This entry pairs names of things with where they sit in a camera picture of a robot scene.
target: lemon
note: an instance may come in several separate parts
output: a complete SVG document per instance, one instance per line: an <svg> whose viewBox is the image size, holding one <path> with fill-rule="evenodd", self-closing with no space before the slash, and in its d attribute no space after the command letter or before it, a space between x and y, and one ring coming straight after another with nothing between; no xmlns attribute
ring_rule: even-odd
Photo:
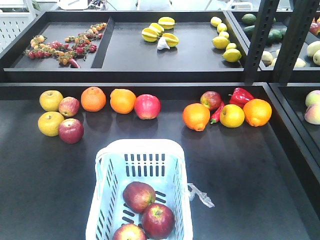
<svg viewBox="0 0 320 240"><path fill-rule="evenodd" d="M158 33L151 29L150 27L146 27L142 30L142 37L147 42L155 42L158 39Z"/></svg>
<svg viewBox="0 0 320 240"><path fill-rule="evenodd" d="M162 37L165 39L166 43L169 47L175 47L179 43L179 38L177 36L173 35L172 33L164 33L162 34Z"/></svg>
<svg viewBox="0 0 320 240"><path fill-rule="evenodd" d="M212 43L217 49L225 49L229 44L229 40L224 36L216 36L212 39Z"/></svg>
<svg viewBox="0 0 320 240"><path fill-rule="evenodd" d="M216 30L218 31L218 33L221 33L223 31L227 31L227 25L225 25L223 22L219 23L218 26L216 27Z"/></svg>
<svg viewBox="0 0 320 240"><path fill-rule="evenodd" d="M158 24L161 25L164 29L168 30L173 29L176 22L172 17L163 16L159 18Z"/></svg>
<svg viewBox="0 0 320 240"><path fill-rule="evenodd" d="M237 128L242 125L244 120L244 111L235 104L227 104L221 110L220 122L227 128Z"/></svg>
<svg viewBox="0 0 320 240"><path fill-rule="evenodd" d="M220 37L225 37L226 39L229 39L229 33L227 31L221 31L219 33Z"/></svg>
<svg viewBox="0 0 320 240"><path fill-rule="evenodd" d="M38 128L40 132L49 137L58 135L58 128L61 122L65 120L64 116L57 111L47 111L38 119Z"/></svg>
<svg viewBox="0 0 320 240"><path fill-rule="evenodd" d="M230 42L228 46L226 46L225 50L229 50L229 49L237 49L237 44Z"/></svg>
<svg viewBox="0 0 320 240"><path fill-rule="evenodd" d="M212 26L217 27L218 24L222 23L222 20L219 17L214 16L213 18L211 18L210 23Z"/></svg>
<svg viewBox="0 0 320 240"><path fill-rule="evenodd" d="M222 55L223 58L230 63L234 63L236 61L239 61L242 57L241 52L238 49L228 49L227 51L224 52Z"/></svg>
<svg viewBox="0 0 320 240"><path fill-rule="evenodd" d="M156 22L151 23L149 28L152 30L155 30L158 33L158 35L163 34L165 31L165 29Z"/></svg>

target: green fruit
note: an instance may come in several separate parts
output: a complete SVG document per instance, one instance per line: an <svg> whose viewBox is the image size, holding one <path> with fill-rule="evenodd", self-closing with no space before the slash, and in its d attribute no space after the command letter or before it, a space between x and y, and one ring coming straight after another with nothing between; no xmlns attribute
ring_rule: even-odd
<svg viewBox="0 0 320 240"><path fill-rule="evenodd" d="M266 44L272 45L275 42L275 36L272 32L269 32L268 39L266 40Z"/></svg>
<svg viewBox="0 0 320 240"><path fill-rule="evenodd" d="M287 28L286 28L286 27L282 28L282 29L280 30L280 32L281 32L281 34L282 34L282 38L284 38L285 35L286 35L286 33L287 33Z"/></svg>
<svg viewBox="0 0 320 240"><path fill-rule="evenodd" d="M281 33L281 31L279 31L279 30L277 30L277 29L272 29L270 32L273 34L274 42L275 42L275 43L281 42L281 40L282 40L282 33Z"/></svg>
<svg viewBox="0 0 320 240"><path fill-rule="evenodd" d="M243 28L245 35L250 39L252 37L252 33L254 32L255 25L246 26Z"/></svg>
<svg viewBox="0 0 320 240"><path fill-rule="evenodd" d="M247 14L243 15L241 20L245 25L249 26L249 25L255 24L257 17L255 15L253 15L252 13L247 13Z"/></svg>

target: plastic basket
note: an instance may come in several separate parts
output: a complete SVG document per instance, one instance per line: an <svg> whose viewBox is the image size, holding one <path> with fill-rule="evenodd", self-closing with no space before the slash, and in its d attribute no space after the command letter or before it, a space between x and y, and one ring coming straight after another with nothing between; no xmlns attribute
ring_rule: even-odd
<svg viewBox="0 0 320 240"><path fill-rule="evenodd" d="M95 172L86 240L112 240L123 224L141 226L141 215L133 213L122 196L133 181L151 185L156 202L172 209L175 228L167 240L193 239L185 157L178 143L168 139L114 141L97 153Z"/></svg>

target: fruit display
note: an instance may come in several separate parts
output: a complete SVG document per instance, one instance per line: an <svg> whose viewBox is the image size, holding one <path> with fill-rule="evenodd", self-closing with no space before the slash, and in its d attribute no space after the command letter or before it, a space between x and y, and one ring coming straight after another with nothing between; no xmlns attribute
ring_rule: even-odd
<svg viewBox="0 0 320 240"><path fill-rule="evenodd" d="M216 27L218 36L212 39L212 44L216 49L223 49L225 52L222 57L229 63L235 63L242 58L241 52L237 49L237 45L234 42L230 42L228 27L222 22L222 20L214 16L211 18L210 23L213 27Z"/></svg>
<svg viewBox="0 0 320 240"><path fill-rule="evenodd" d="M86 58L87 54L97 51L97 45L92 41L99 40L103 37L102 31L107 23L97 23L91 25L90 28L78 33L77 36L68 36L64 39L65 44L58 40L44 43L47 37L37 35L30 41L31 49L26 49L23 54L30 59L43 59L53 57L58 60L61 66L71 66L73 68L81 68L77 63L77 58Z"/></svg>
<svg viewBox="0 0 320 240"><path fill-rule="evenodd" d="M75 144L82 139L85 133L83 124L78 119L70 118L79 111L78 99L72 96L63 97L57 90L47 90L40 95L39 102L47 111L38 119L41 133L49 137L59 135L60 139L68 144Z"/></svg>
<svg viewBox="0 0 320 240"><path fill-rule="evenodd" d="M304 119L314 125L320 125L320 90L313 90L305 97Z"/></svg>
<svg viewBox="0 0 320 240"><path fill-rule="evenodd" d="M204 92L200 103L191 103L184 108L184 124L191 130L202 132L208 123L221 122L227 128L238 128L246 121L250 126L259 127L270 120L271 105L263 99L255 98L244 88L236 87L228 97L228 104L225 104L218 92Z"/></svg>
<svg viewBox="0 0 320 240"><path fill-rule="evenodd" d="M156 203L154 188L141 181L130 182L122 192L126 206L141 215L141 226L123 224L113 234L112 240L160 240L167 238L175 227L175 215L161 203Z"/></svg>
<svg viewBox="0 0 320 240"><path fill-rule="evenodd" d="M179 38L165 30L173 29L176 21L172 17L163 16L158 22L152 22L149 27L142 30L142 38L150 43L158 40L157 49L170 49L179 44Z"/></svg>

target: cherry tomato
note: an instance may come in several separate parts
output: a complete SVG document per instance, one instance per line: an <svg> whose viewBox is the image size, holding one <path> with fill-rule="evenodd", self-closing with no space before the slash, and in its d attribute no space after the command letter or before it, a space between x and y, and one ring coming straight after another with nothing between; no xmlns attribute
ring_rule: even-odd
<svg viewBox="0 0 320 240"><path fill-rule="evenodd" d="M44 54L45 57L50 57L51 56L51 53L48 52L48 51L43 52L43 54Z"/></svg>
<svg viewBox="0 0 320 240"><path fill-rule="evenodd" d="M45 56L45 53L43 51L37 51L39 58L43 58Z"/></svg>
<svg viewBox="0 0 320 240"><path fill-rule="evenodd" d="M35 58L36 58L35 53L34 53L33 51L30 51L30 52L28 53L28 56L29 56L29 58L31 58L31 59L35 59Z"/></svg>

